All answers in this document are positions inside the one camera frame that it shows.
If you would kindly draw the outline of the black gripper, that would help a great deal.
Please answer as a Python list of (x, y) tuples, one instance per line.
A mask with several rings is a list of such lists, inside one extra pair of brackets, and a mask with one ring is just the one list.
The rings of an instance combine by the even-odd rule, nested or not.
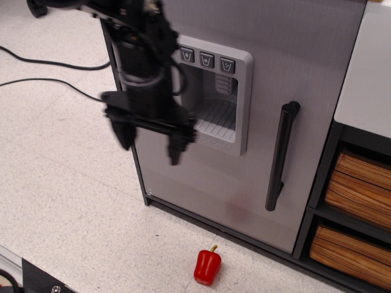
[(172, 95), (172, 78), (164, 77), (151, 87), (126, 86), (124, 91), (101, 94), (106, 116), (125, 150), (134, 145), (136, 129), (144, 128), (169, 136), (171, 165), (178, 165), (189, 143), (195, 142), (195, 118), (177, 104)]

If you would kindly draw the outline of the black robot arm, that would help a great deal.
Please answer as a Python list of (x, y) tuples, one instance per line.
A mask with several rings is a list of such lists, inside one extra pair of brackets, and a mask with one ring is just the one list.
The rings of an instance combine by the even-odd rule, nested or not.
[(134, 145), (139, 128), (164, 134), (170, 163), (179, 164), (195, 141), (196, 118), (174, 99), (186, 90), (188, 80), (173, 58), (178, 33), (166, 20), (162, 1), (28, 1), (27, 6), (35, 17), (51, 7), (100, 19), (123, 87), (101, 94), (114, 133), (126, 150)]

